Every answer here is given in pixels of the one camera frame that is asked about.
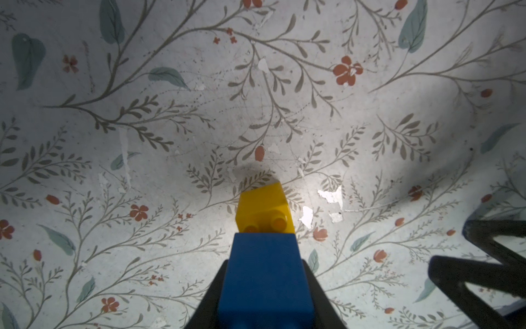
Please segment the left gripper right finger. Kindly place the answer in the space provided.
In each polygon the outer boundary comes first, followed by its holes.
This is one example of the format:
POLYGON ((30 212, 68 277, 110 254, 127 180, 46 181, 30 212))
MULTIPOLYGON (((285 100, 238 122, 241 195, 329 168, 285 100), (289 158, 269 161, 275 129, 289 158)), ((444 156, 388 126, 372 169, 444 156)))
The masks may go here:
POLYGON ((303 260, 305 275, 315 310, 314 329, 346 329, 341 318, 331 305, 308 263, 303 260))

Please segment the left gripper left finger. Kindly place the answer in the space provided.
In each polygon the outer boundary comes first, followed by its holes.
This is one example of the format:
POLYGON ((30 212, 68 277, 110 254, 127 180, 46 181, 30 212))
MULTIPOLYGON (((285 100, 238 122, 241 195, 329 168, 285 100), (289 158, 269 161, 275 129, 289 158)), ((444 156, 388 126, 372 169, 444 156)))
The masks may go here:
POLYGON ((205 296, 196 308, 185 329, 217 329, 219 326, 218 305, 223 289, 223 283, 228 261, 225 260, 213 281, 208 287, 205 296))

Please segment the small dark blue lego brick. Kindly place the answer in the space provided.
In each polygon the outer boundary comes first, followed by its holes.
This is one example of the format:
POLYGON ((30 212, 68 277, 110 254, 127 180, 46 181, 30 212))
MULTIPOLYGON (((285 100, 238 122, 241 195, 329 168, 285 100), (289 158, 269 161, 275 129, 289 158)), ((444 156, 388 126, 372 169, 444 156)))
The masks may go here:
POLYGON ((218 316, 221 328, 313 328, 315 308, 294 234, 235 234, 218 316))

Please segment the small yellow lego brick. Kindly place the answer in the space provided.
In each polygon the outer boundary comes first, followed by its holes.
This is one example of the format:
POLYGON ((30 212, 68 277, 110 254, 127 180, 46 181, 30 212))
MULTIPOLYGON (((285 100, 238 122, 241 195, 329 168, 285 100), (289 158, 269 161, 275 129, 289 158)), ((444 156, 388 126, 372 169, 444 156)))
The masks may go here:
POLYGON ((236 224, 239 233, 294 234, 292 214, 281 183, 242 192, 236 224))

